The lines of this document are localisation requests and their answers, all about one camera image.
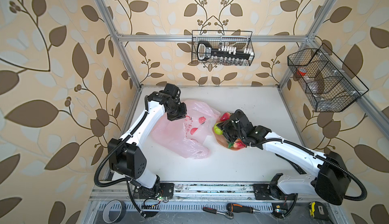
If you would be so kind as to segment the green toy pear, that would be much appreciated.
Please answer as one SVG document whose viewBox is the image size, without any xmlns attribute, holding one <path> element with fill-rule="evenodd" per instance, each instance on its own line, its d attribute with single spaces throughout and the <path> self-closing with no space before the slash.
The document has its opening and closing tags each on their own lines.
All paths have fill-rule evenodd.
<svg viewBox="0 0 389 224">
<path fill-rule="evenodd" d="M 213 130 L 216 135 L 223 135 L 223 130 L 218 127 L 218 124 L 214 125 Z"/>
</svg>

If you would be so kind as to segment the peach scalloped plastic plate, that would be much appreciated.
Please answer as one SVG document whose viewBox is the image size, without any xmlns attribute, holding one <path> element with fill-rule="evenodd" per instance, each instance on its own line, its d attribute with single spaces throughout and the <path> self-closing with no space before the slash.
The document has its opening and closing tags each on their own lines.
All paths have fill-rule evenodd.
<svg viewBox="0 0 389 224">
<path fill-rule="evenodd" d="M 229 144 L 230 142 L 228 142 L 222 135 L 216 135 L 216 134 L 214 133 L 214 136 L 216 137 L 217 142 L 218 142 L 221 146 L 223 146 L 223 147 L 225 147 L 225 148 L 228 149 L 228 144 Z"/>
</svg>

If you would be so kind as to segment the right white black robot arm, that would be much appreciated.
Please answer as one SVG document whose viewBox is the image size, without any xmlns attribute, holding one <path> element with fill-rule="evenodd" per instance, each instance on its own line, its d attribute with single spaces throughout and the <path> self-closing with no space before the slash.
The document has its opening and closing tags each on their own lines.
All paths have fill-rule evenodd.
<svg viewBox="0 0 389 224">
<path fill-rule="evenodd" d="M 244 112 L 237 109 L 233 114 L 226 113 L 214 125 L 216 135 L 223 136 L 229 148 L 242 145 L 245 148 L 258 148 L 274 153 L 289 162 L 297 175 L 277 173 L 266 185 L 253 186 L 256 199 L 270 198 L 288 200 L 292 205 L 277 218 L 287 217 L 296 205 L 299 194 L 317 195 L 322 200 L 341 205 L 343 200 L 363 201 L 367 198 L 364 184 L 351 172 L 342 157 L 331 152 L 317 152 L 291 142 L 264 126 L 253 126 Z"/>
</svg>

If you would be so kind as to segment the pink plastic bag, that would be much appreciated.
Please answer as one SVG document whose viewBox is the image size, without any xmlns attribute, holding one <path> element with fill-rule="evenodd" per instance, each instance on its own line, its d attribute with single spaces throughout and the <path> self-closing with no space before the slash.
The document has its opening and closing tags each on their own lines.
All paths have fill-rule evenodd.
<svg viewBox="0 0 389 224">
<path fill-rule="evenodd" d="M 186 159 L 206 159 L 210 150 L 204 146 L 213 135 L 213 127 L 220 112 L 208 104 L 188 99 L 187 113 L 183 119 L 169 121 L 163 115 L 151 131 L 152 139 L 160 146 Z"/>
</svg>

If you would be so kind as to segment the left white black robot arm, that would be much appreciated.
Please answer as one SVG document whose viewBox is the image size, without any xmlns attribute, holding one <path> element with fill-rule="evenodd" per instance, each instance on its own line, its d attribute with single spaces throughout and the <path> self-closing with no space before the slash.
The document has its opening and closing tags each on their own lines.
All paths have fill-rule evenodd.
<svg viewBox="0 0 389 224">
<path fill-rule="evenodd" d="M 155 91 L 144 99 L 145 109 L 135 123 L 119 139 L 111 139 L 108 143 L 108 154 L 97 167 L 94 183 L 97 187 L 107 188 L 125 182 L 129 198 L 143 218 L 147 213 L 135 202 L 130 185 L 144 188 L 150 198 L 154 199 L 160 193 L 160 177 L 147 168 L 147 159 L 142 152 L 142 144 L 151 133 L 157 121 L 164 115 L 169 121 L 186 117 L 186 104 L 180 101 L 180 89 L 173 84 L 167 84 L 164 90 Z M 121 174 L 123 177 L 109 182 L 101 182 L 99 175 L 104 165 Z"/>
</svg>

